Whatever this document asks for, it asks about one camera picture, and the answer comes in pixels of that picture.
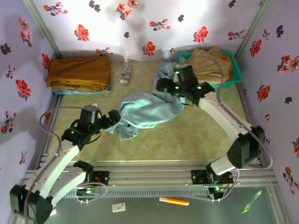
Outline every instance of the green basket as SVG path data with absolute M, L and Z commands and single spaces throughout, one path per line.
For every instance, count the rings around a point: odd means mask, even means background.
M 228 50 L 222 50 L 222 54 L 228 55 L 230 58 L 230 61 L 233 65 L 233 70 L 231 72 L 232 74 L 232 80 L 225 81 L 222 85 L 222 88 L 229 88 L 232 85 L 236 83 L 240 83 L 243 80 L 240 68 L 238 66 L 238 63 L 235 59 L 235 56 L 233 55 L 232 52 Z M 183 58 L 188 59 L 192 55 L 192 52 L 183 52 L 179 55 L 179 62 L 183 63 Z M 220 86 L 220 83 L 209 83 L 214 89 L 217 89 Z

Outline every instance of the wall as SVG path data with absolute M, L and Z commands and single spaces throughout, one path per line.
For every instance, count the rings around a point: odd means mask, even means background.
M 298 8 L 299 1 L 276 0 L 239 60 L 243 99 L 265 130 L 292 223 L 299 222 Z
M 31 0 L 65 57 L 112 61 L 178 59 L 220 45 L 236 53 L 261 0 Z
M 52 95 L 45 79 L 47 57 L 53 52 L 21 0 L 6 1 L 0 8 L 0 30 L 0 223 L 4 224 L 11 210 L 9 191 L 20 183 L 40 150 L 38 119 Z

